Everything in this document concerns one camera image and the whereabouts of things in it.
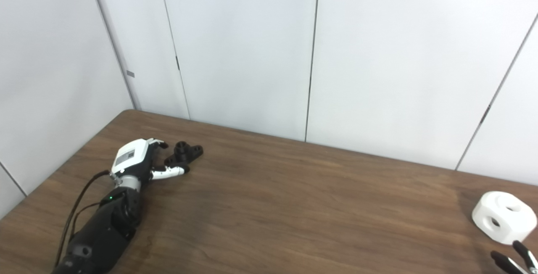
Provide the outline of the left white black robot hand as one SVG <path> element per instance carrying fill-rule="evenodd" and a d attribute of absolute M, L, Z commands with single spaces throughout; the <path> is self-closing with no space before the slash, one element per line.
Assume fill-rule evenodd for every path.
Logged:
<path fill-rule="evenodd" d="M 150 180 L 167 179 L 182 176 L 188 170 L 181 166 L 155 168 L 153 159 L 158 148 L 168 148 L 169 145 L 158 139 L 137 139 L 121 147 L 114 159 L 110 176 L 120 184 L 126 177 L 134 177 L 141 183 Z"/>

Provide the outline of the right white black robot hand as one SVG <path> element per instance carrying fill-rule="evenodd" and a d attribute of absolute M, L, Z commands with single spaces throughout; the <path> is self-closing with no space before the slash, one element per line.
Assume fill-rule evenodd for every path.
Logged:
<path fill-rule="evenodd" d="M 521 241 L 513 241 L 512 247 L 523 259 L 525 267 L 520 266 L 508 256 L 493 250 L 490 252 L 490 257 L 494 260 L 496 266 L 502 269 L 506 274 L 537 274 L 538 261 L 532 251 L 530 251 Z"/>

